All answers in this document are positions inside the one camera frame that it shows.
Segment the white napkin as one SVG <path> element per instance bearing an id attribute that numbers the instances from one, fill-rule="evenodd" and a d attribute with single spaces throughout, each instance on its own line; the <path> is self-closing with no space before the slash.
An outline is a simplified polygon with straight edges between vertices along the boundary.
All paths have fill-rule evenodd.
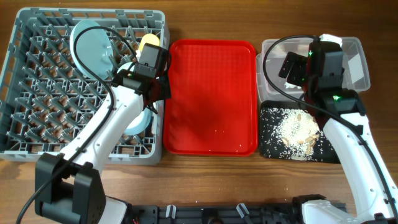
<path id="1" fill-rule="evenodd" d="M 297 89 L 299 89 L 299 90 L 302 89 L 301 86 L 294 85 L 294 84 L 291 84 L 291 83 L 288 83 L 288 82 L 285 82 L 285 83 L 284 83 L 284 86 L 285 86 L 286 88 L 297 88 Z"/>

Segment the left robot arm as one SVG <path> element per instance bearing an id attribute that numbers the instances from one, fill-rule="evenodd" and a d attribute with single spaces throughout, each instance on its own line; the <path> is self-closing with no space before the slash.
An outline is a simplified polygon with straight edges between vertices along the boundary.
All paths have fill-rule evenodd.
<path id="1" fill-rule="evenodd" d="M 167 49 L 146 44 L 139 61 L 122 69 L 88 124 L 58 155 L 35 164 L 35 213 L 59 223 L 132 223 L 131 204 L 106 196 L 101 173 L 128 125 L 154 102 L 171 97 Z"/>

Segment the small green bowl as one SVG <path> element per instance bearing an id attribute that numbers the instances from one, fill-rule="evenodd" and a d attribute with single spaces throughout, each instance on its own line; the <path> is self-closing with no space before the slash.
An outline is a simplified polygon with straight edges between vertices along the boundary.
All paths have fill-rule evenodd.
<path id="1" fill-rule="evenodd" d="M 125 135 L 133 136 L 137 135 L 146 130 L 152 117 L 152 112 L 149 109 L 145 109 L 136 117 L 124 131 Z"/>

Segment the yellow plastic cup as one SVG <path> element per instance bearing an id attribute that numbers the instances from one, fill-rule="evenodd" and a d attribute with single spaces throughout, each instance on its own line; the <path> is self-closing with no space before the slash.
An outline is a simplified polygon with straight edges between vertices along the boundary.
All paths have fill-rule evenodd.
<path id="1" fill-rule="evenodd" d="M 145 34 L 141 39 L 138 50 L 142 51 L 145 44 L 152 44 L 152 45 L 159 46 L 160 39 L 154 34 Z"/>

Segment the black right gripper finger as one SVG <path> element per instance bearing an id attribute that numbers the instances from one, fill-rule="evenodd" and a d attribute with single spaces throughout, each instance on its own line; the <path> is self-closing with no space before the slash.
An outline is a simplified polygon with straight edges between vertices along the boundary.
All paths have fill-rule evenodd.
<path id="1" fill-rule="evenodd" d="M 307 57 L 296 55 L 287 76 L 287 82 L 292 85 L 302 86 L 307 72 Z"/>
<path id="2" fill-rule="evenodd" d="M 279 77 L 281 78 L 287 78 L 291 69 L 293 68 L 296 60 L 298 58 L 298 55 L 294 52 L 288 52 L 285 60 L 280 68 L 279 71 Z"/>

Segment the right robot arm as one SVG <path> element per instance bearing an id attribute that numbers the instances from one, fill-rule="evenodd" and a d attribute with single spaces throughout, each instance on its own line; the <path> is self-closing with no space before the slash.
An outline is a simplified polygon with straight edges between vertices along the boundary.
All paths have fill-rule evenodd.
<path id="1" fill-rule="evenodd" d="M 288 54 L 283 71 L 303 88 L 301 104 L 313 115 L 334 148 L 351 188 L 356 217 L 328 206 L 325 199 L 298 203 L 303 223 L 397 223 L 397 186 L 373 140 L 358 93 L 343 87 L 339 37 L 314 37 L 306 56 Z"/>

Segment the light blue plate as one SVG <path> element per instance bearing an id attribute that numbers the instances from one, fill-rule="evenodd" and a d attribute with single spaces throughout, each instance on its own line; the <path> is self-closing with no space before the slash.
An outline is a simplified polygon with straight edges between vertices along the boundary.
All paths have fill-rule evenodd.
<path id="1" fill-rule="evenodd" d="M 85 19 L 77 23 L 70 34 L 70 52 L 73 62 L 79 71 L 87 78 L 94 77 L 79 63 L 75 57 L 74 41 L 78 34 L 89 27 L 99 26 L 93 20 Z M 113 49 L 109 37 L 103 29 L 86 31 L 80 36 L 76 46 L 80 60 L 100 79 L 108 78 L 107 71 L 113 69 L 109 56 L 113 57 Z"/>

